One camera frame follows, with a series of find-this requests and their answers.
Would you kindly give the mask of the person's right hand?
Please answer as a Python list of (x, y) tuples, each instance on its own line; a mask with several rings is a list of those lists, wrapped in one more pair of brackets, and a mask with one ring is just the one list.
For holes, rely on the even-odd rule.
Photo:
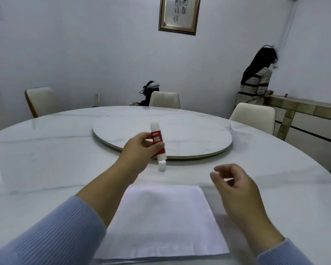
[(253, 222), (266, 217), (260, 191), (251, 177), (239, 166), (235, 178), (222, 178), (213, 171), (210, 178), (218, 190), (227, 215), (235, 223)]

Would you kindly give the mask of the person's left hand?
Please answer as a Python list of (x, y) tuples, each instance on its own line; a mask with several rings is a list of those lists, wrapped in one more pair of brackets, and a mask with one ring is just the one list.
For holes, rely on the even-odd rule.
[(149, 141), (139, 142), (136, 135), (125, 144), (115, 164), (119, 171), (133, 183), (138, 175), (146, 169), (156, 153), (164, 146), (164, 142), (155, 145)]

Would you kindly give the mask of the red and white glue stick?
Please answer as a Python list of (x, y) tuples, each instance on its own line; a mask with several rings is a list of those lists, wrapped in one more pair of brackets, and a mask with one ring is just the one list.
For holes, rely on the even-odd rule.
[[(152, 139), (153, 145), (155, 145), (157, 143), (160, 143), (160, 142), (163, 142), (162, 133), (161, 133), (159, 123), (158, 122), (150, 123), (150, 129), (151, 129), (151, 139)], [(161, 150), (159, 150), (156, 153), (155, 156), (156, 156), (158, 161), (167, 160), (167, 155), (166, 155), (165, 148), (163, 147)]]

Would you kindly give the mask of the person's right forearm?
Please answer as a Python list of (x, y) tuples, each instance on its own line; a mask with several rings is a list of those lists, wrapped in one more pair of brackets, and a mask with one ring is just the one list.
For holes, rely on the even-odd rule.
[(229, 218), (244, 235), (259, 265), (314, 265), (288, 238), (285, 238), (265, 211), (230, 212)]

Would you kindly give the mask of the person's left forearm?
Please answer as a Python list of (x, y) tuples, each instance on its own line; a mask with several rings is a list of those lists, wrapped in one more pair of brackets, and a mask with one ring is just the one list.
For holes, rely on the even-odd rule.
[(90, 265), (120, 200), (142, 170), (114, 164), (0, 249), (0, 265)]

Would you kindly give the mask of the cream dining chair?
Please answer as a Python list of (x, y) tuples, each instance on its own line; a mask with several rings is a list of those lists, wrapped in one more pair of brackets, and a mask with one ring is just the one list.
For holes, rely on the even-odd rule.
[(149, 106), (181, 109), (180, 97), (177, 93), (154, 91)]
[(58, 97), (49, 87), (26, 89), (24, 94), (33, 118), (63, 111)]
[(274, 135), (276, 111), (268, 106), (239, 103), (229, 120)]

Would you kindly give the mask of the round marble turntable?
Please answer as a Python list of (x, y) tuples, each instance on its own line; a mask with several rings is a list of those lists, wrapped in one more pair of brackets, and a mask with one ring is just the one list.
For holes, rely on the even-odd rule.
[(122, 150), (138, 133), (151, 132), (150, 124), (159, 123), (169, 159), (196, 159), (224, 152), (233, 142), (231, 133), (203, 116), (168, 112), (145, 115), (112, 115), (93, 123), (94, 135), (106, 145)]

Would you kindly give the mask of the white paper sheet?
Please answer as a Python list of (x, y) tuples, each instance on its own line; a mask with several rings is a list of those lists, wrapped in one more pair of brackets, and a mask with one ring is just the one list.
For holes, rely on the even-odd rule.
[(229, 252), (201, 187), (134, 185), (126, 190), (94, 258), (123, 262)]

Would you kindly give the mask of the beige sideboard cabinet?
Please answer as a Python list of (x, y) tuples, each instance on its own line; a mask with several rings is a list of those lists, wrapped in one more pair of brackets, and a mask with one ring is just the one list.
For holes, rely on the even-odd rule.
[(331, 173), (331, 103), (268, 96), (264, 105), (276, 111), (274, 136)]

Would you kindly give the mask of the framed calligraphy picture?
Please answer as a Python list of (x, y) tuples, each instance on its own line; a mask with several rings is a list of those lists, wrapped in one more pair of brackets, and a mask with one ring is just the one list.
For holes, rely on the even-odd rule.
[(160, 0), (159, 31), (196, 35), (201, 0)]

